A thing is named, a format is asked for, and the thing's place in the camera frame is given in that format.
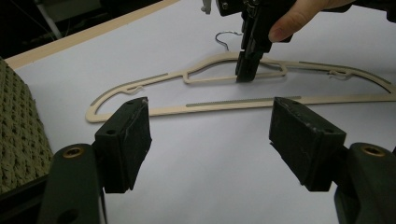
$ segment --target knit fabric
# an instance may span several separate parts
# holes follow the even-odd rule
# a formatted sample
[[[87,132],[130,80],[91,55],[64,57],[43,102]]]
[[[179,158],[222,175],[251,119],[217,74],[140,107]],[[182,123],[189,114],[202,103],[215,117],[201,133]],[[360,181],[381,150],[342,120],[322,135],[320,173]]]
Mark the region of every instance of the knit fabric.
[[[29,87],[0,58],[0,194],[50,169],[52,152]]]

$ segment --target hand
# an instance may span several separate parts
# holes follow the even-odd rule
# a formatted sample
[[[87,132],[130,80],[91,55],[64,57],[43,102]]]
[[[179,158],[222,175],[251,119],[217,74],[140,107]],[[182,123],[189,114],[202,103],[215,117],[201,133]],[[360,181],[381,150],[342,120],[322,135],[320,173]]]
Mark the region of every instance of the hand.
[[[311,21],[321,10],[341,7],[355,0],[297,0],[271,28],[268,38],[279,42],[293,35]]]

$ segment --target finger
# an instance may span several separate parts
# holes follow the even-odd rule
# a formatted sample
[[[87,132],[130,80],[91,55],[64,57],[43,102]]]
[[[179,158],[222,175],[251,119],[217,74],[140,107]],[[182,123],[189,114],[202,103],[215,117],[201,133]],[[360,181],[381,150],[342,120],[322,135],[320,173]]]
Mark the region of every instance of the finger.
[[[281,17],[270,29],[268,38],[271,42],[279,42],[303,28],[323,8],[321,0],[297,0],[291,9]]]

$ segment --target wooden hanger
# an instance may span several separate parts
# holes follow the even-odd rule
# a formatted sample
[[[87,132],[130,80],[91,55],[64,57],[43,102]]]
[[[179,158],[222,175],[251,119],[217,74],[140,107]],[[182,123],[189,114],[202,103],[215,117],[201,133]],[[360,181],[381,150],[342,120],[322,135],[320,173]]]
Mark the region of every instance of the wooden hanger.
[[[185,69],[182,71],[167,73],[155,77],[148,77],[137,81],[125,83],[106,91],[98,98],[96,98],[89,106],[86,112],[86,120],[89,122],[102,122],[106,121],[111,113],[97,114],[99,107],[108,99],[119,93],[134,94],[143,87],[163,82],[165,80],[182,77],[183,81],[187,84],[223,81],[223,80],[236,80],[236,76],[229,77],[212,77],[212,78],[201,78],[191,79],[190,74],[199,71],[205,67],[208,67],[215,63],[224,63],[237,61],[239,54],[237,52],[225,52],[212,56],[206,60],[203,60],[195,66]],[[280,71],[259,74],[256,78],[260,77],[278,77],[285,76],[288,73],[288,68],[300,68],[308,70],[319,70],[327,71],[330,75],[339,77],[362,77],[369,81],[374,82],[387,93],[379,94],[350,94],[350,95],[335,95],[335,96],[295,96],[290,97],[293,100],[300,102],[305,105],[316,105],[316,104],[339,104],[339,103],[359,103],[359,102],[393,102],[396,101],[396,86],[392,85],[389,81],[382,77],[378,77],[360,69],[331,65],[324,63],[307,63],[307,62],[288,62],[288,61],[277,61],[268,58],[261,59],[261,63],[267,65],[275,65],[280,68]],[[183,113],[193,112],[204,112],[204,111],[217,111],[227,109],[242,109],[242,108],[257,108],[257,107],[269,107],[272,106],[274,98],[261,98],[261,99],[246,99],[246,100],[235,100],[235,101],[222,101],[222,102],[210,102],[210,103],[198,103],[198,104],[187,104],[179,106],[170,106],[162,108],[151,108],[149,111],[150,116],[162,116],[162,115],[174,115]]]

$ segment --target metal hook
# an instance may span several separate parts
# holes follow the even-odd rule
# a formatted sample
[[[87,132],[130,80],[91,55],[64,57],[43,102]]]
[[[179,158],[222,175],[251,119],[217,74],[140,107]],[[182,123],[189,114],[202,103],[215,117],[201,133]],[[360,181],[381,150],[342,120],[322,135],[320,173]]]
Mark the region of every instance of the metal hook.
[[[216,34],[216,37],[215,37],[216,42],[218,42],[219,44],[221,44],[222,46],[224,46],[225,49],[226,49],[227,51],[230,51],[230,50],[228,49],[228,45],[227,45],[225,42],[220,41],[220,40],[218,39],[218,36],[219,36],[219,35],[224,35],[224,34],[242,35],[242,34],[237,33],[237,32],[235,32],[235,31],[223,31],[223,32],[220,32],[220,33]]]

